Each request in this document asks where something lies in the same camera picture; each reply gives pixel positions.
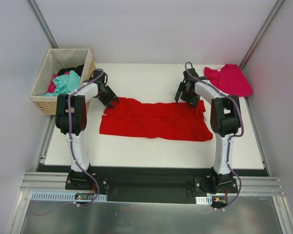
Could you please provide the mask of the red t shirt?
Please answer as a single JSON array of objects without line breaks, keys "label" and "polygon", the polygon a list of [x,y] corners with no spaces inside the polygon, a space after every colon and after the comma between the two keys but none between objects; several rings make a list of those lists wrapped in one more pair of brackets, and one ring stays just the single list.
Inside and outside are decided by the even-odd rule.
[{"label": "red t shirt", "polygon": [[102,115],[99,132],[122,137],[162,138],[204,142],[213,139],[204,121],[204,102],[141,103],[121,97]]}]

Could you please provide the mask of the magenta t shirt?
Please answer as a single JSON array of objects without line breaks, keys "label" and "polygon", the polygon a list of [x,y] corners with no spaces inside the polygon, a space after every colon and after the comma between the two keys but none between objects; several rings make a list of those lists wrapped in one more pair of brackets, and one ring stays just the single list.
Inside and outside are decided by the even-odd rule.
[{"label": "magenta t shirt", "polygon": [[219,90],[239,97],[248,97],[253,89],[237,64],[226,64],[219,69],[204,68],[205,77]]}]

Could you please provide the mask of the wicker basket with cloth liner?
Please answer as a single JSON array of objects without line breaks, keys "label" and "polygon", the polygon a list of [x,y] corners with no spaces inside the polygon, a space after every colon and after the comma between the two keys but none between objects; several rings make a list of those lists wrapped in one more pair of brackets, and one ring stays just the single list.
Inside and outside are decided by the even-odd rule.
[{"label": "wicker basket with cloth liner", "polygon": [[45,115],[55,115],[57,96],[76,90],[94,70],[90,49],[48,49],[29,96]]}]

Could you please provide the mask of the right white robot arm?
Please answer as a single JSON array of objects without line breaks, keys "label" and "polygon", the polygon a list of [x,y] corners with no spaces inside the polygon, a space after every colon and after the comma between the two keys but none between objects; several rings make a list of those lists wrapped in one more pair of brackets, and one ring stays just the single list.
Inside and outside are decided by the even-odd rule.
[{"label": "right white robot arm", "polygon": [[195,107],[203,97],[210,104],[210,126],[216,136],[215,160],[210,176],[200,182],[200,189],[216,194],[233,182],[233,143],[244,133],[239,97],[219,90],[205,77],[200,77],[194,68],[185,69],[183,76],[175,100],[181,99]]}]

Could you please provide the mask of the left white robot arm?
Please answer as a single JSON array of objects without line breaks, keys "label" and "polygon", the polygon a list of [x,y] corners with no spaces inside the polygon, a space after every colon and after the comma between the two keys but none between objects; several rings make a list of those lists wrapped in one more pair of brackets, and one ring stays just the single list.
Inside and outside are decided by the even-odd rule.
[{"label": "left white robot arm", "polygon": [[107,81],[107,73],[103,69],[95,69],[79,88],[57,97],[55,124],[68,143],[72,157],[71,170],[82,173],[76,183],[84,190],[90,189],[94,180],[88,172],[90,161],[83,143],[87,125],[86,104],[92,98],[97,98],[106,108],[114,108],[114,101],[119,103],[119,98]]}]

